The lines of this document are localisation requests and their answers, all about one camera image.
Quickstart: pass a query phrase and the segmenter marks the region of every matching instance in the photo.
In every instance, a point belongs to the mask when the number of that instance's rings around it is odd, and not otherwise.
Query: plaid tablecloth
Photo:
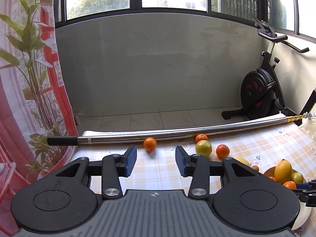
[[[113,133],[86,131],[85,136]],[[209,138],[213,152],[210,160],[218,161],[215,150],[225,144],[230,148],[230,156],[247,159],[257,165],[260,172],[275,166],[282,159],[291,162],[292,167],[303,174],[306,181],[316,178],[316,142],[294,123],[261,130],[226,134]],[[129,178],[120,178],[123,193],[126,189],[171,190],[184,189],[187,194],[191,177],[181,177],[175,162],[175,147],[181,145],[188,154],[195,153],[193,139],[159,142],[157,149],[148,154],[142,144],[137,144],[137,160]],[[102,160],[109,154],[123,154],[128,145],[79,146],[73,160],[86,156],[90,161]],[[210,193],[221,188],[219,177],[210,177]],[[91,189],[101,193],[101,177],[93,177]],[[316,209],[313,208],[307,222],[296,233],[302,237],[316,236]]]

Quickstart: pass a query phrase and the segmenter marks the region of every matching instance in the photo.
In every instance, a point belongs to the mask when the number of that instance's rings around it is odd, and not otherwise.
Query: exercise bike
[[[293,112],[285,106],[284,96],[274,71],[276,64],[280,60],[275,57],[274,63],[271,63],[274,45],[281,42],[299,53],[309,51],[309,48],[298,49],[292,44],[286,42],[287,36],[277,36],[273,27],[264,21],[253,19],[258,28],[258,35],[271,41],[268,50],[261,52],[263,61],[261,67],[256,71],[249,72],[241,84],[241,104],[240,110],[223,111],[222,117],[230,119],[234,116],[247,116],[250,120],[263,118],[278,113],[291,116]]]

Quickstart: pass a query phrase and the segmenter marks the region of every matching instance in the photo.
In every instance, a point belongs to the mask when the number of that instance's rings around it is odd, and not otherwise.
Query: gray wall
[[[299,49],[308,47],[310,50],[301,54],[285,44],[277,43],[272,53],[272,62],[274,57],[280,59],[275,71],[285,105],[299,114],[316,87],[316,44],[292,36],[288,36],[287,41]],[[262,50],[267,50],[268,45],[269,41],[263,39]]]
[[[239,106],[262,45],[253,27],[175,13],[85,21],[56,40],[69,100],[86,117]]]

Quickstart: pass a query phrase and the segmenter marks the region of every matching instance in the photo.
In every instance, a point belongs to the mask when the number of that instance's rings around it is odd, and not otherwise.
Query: tree
[[[202,6],[206,9],[206,0],[201,2]],[[218,10],[218,0],[211,0],[211,10],[215,12],[219,12]]]
[[[80,0],[67,11],[67,18],[73,19],[101,11],[118,10],[129,7],[129,0]]]

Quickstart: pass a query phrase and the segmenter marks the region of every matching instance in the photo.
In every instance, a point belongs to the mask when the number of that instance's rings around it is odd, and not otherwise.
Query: window frame
[[[97,18],[115,16],[115,15],[125,15],[125,14],[135,14],[135,13],[182,13],[182,14],[191,14],[191,15],[201,15],[207,17],[213,17],[218,19],[230,20],[237,23],[245,24],[248,26],[255,27],[254,22],[250,20],[245,20],[243,18],[231,16],[224,13],[211,11],[211,0],[206,0],[207,2],[207,10],[200,11],[195,9],[182,9],[182,8],[143,8],[142,0],[130,0],[130,8],[129,9],[119,9],[113,11],[102,11],[90,15],[81,16],[78,18],[67,20],[67,8],[66,8],[66,0],[61,0],[61,21],[55,23],[55,28],[64,27],[70,24],[92,20]],[[257,5],[257,17],[260,20],[267,21],[268,20],[268,2],[267,0],[256,0]],[[294,36],[300,39],[304,39],[309,42],[316,43],[316,38],[307,36],[299,33],[299,8],[298,8],[298,0],[294,0],[294,31],[282,29],[282,28],[274,28],[276,32],[281,34],[286,34],[290,36]]]
[[[201,15],[213,18],[219,18],[224,20],[230,20],[237,23],[245,24],[248,26],[255,27],[253,21],[245,20],[243,18],[231,16],[224,13],[219,13],[215,11],[211,11],[211,0],[207,0],[207,10],[200,11],[195,9],[182,9],[182,8],[143,8],[142,0],[130,0],[130,8],[129,9],[119,9],[119,10],[112,10],[112,11],[102,11],[90,15],[85,15],[81,17],[77,17],[74,19],[67,19],[67,10],[66,10],[66,0],[61,0],[61,21],[55,23],[55,28],[64,27],[67,25],[71,25],[74,23],[79,23],[86,20],[92,20],[97,18],[115,16],[115,15],[125,15],[125,14],[135,14],[135,13],[181,13],[181,14],[191,14],[191,15]],[[259,6],[264,10],[264,0],[256,0],[257,3],[257,14],[259,15]]]
[[[303,39],[308,42],[316,43],[316,38],[300,33],[298,0],[294,0],[294,31],[283,28],[273,27],[277,33]]]

